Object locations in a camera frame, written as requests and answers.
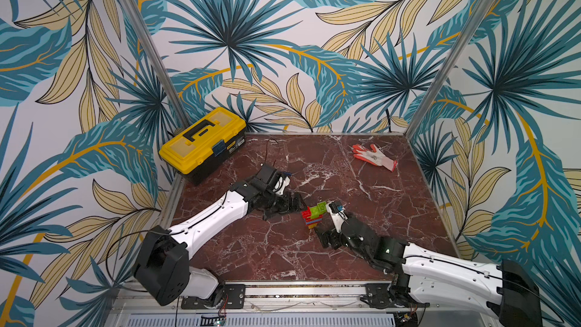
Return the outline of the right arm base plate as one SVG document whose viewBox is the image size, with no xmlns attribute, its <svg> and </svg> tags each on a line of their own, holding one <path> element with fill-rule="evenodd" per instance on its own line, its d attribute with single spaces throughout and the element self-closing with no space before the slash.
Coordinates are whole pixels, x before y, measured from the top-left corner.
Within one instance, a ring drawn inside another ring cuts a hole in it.
<svg viewBox="0 0 581 327">
<path fill-rule="evenodd" d="M 430 304 L 416 301 L 411 296 L 411 289 L 405 286 L 395 286 L 390 283 L 367 283 L 365 292 L 359 298 L 370 308 L 384 310 L 386 308 L 429 307 Z"/>
</svg>

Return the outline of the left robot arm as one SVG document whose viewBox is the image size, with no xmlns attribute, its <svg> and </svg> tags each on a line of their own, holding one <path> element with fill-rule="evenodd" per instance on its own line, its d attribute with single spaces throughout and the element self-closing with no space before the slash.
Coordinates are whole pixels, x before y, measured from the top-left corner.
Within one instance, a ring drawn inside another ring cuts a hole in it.
<svg viewBox="0 0 581 327">
<path fill-rule="evenodd" d="M 207 269 L 192 267 L 191 259 L 215 235 L 254 210 L 262 211 L 265 220 L 306 210 L 301 193 L 287 190 L 289 184 L 288 173 L 265 164 L 196 216 L 167 230 L 149 230 L 136 257 L 135 279 L 160 306 L 183 297 L 216 307 L 226 296 L 224 283 Z"/>
</svg>

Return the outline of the long green lego brick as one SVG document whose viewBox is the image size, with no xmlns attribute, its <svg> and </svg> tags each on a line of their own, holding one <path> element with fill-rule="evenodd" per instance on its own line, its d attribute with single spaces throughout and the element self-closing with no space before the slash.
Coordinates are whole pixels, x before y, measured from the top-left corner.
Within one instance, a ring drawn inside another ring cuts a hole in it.
<svg viewBox="0 0 581 327">
<path fill-rule="evenodd" d="M 310 218 L 318 218 L 319 217 L 319 208 L 317 206 L 309 207 L 308 209 L 310 209 L 310 212 L 311 212 Z"/>
</svg>

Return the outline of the small red lego brick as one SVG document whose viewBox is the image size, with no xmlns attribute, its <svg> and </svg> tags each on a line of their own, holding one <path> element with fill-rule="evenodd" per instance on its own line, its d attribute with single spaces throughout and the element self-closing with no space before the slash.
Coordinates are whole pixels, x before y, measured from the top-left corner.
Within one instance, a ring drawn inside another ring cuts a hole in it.
<svg viewBox="0 0 581 327">
<path fill-rule="evenodd" d="M 301 215 L 304 219 L 309 219 L 311 217 L 310 209 L 304 210 Z"/>
</svg>

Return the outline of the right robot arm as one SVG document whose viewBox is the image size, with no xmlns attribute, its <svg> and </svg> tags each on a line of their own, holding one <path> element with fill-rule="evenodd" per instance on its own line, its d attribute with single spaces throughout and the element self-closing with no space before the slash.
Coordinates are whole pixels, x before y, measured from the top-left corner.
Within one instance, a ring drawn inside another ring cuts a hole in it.
<svg viewBox="0 0 581 327">
<path fill-rule="evenodd" d="M 385 298 L 363 299 L 370 307 L 447 304 L 494 317 L 503 326 L 543 324 L 540 290 L 513 260 L 498 264 L 463 260 L 379 236 L 343 212 L 331 218 L 333 228 L 315 230 L 323 248 L 349 248 L 371 268 L 393 277 Z"/>
</svg>

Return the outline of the green square lego brick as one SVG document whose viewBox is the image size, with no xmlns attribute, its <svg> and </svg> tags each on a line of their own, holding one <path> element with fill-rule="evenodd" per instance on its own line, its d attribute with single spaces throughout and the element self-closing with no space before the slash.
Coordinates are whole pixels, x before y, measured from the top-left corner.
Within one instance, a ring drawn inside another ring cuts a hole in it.
<svg viewBox="0 0 581 327">
<path fill-rule="evenodd" d="M 319 217 L 321 217 L 323 214 L 325 214 L 327 212 L 327 203 L 326 202 L 320 202 L 316 205 L 319 208 Z"/>
</svg>

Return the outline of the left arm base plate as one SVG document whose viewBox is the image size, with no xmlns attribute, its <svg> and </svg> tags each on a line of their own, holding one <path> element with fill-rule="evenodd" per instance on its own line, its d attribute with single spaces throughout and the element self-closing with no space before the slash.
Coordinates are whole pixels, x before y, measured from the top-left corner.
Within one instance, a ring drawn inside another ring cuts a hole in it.
<svg viewBox="0 0 581 327">
<path fill-rule="evenodd" d="M 219 285 L 209 298 L 197 297 L 182 298 L 183 310 L 241 310 L 244 307 L 246 295 L 245 284 Z"/>
</svg>

